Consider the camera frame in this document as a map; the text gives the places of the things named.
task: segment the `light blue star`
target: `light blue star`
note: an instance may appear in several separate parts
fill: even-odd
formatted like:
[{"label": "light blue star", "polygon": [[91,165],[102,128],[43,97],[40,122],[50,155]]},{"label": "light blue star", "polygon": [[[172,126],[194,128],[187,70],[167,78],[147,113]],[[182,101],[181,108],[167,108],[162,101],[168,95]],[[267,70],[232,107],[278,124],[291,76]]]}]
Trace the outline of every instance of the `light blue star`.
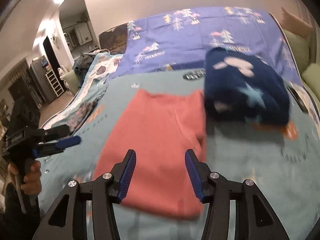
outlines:
[{"label": "light blue star", "polygon": [[254,118],[249,118],[249,117],[246,117],[246,116],[244,117],[244,121],[246,123],[260,123],[261,120],[262,120],[262,118],[261,118],[261,115],[259,115],[259,114]]},{"label": "light blue star", "polygon": [[247,104],[249,107],[254,107],[256,104],[262,106],[263,108],[266,108],[264,101],[262,99],[263,93],[260,89],[253,89],[250,87],[247,83],[246,88],[238,88],[238,90],[248,96]]}]

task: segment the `person's arm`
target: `person's arm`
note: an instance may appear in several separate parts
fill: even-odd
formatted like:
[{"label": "person's arm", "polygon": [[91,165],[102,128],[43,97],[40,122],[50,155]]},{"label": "person's arm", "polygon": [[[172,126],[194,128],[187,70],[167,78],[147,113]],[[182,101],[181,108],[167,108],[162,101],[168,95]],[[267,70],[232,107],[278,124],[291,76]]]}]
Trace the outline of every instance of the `person's arm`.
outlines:
[{"label": "person's arm", "polygon": [[[41,191],[39,162],[32,165],[33,170],[24,178],[25,183],[21,189],[26,195],[38,195]],[[9,165],[9,173],[14,178],[18,174],[13,165]],[[12,240],[31,240],[40,223],[40,211],[38,199],[37,207],[32,213],[24,215],[21,211],[17,191],[13,183],[9,183],[6,188],[4,220],[7,232]]]}]

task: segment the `bed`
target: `bed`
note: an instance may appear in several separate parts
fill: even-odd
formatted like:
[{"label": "bed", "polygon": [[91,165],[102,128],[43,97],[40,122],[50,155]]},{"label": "bed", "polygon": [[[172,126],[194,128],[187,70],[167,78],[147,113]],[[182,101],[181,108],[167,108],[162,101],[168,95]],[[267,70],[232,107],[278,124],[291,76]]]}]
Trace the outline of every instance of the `bed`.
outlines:
[{"label": "bed", "polygon": [[[124,38],[123,26],[107,31]],[[256,55],[291,85],[308,109],[304,114],[290,95],[290,119],[297,140],[250,125],[207,124],[207,164],[227,179],[253,179],[262,190],[290,239],[305,239],[320,216],[317,196],[319,114],[304,90],[286,37],[272,15],[250,8],[187,8],[128,22],[124,54],[100,53],[84,85],[47,129],[66,122],[82,102],[99,99],[94,113],[76,132],[83,142],[64,153],[41,159],[43,191],[39,204],[46,212],[71,179],[92,179],[100,151],[122,111],[139,88],[153,93],[188,95],[203,88],[204,78],[183,78],[204,68],[206,51],[214,47]],[[102,61],[110,73],[101,73]],[[206,210],[196,221],[176,221],[115,206],[121,239],[200,239]],[[91,203],[87,203],[88,238],[93,239]],[[230,208],[228,239],[234,238],[235,205]]]}]

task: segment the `black sleeve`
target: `black sleeve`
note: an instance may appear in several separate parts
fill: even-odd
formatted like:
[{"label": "black sleeve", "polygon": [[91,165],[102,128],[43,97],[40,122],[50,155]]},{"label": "black sleeve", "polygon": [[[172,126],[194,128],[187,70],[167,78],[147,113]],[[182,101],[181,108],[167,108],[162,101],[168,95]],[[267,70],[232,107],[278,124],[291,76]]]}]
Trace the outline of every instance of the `black sleeve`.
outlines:
[{"label": "black sleeve", "polygon": [[10,239],[31,240],[40,224],[38,199],[37,208],[31,214],[21,211],[18,194],[12,183],[6,188],[4,219]]}]

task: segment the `brown pillow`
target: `brown pillow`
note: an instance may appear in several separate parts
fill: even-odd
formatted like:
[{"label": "brown pillow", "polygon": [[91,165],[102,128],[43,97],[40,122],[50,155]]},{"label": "brown pillow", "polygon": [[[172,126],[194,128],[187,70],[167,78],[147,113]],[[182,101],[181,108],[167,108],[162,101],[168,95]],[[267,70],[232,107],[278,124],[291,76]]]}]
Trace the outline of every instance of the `brown pillow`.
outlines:
[{"label": "brown pillow", "polygon": [[304,39],[307,39],[313,30],[311,25],[307,24],[294,14],[288,12],[283,7],[280,25],[287,31],[297,34]]}]

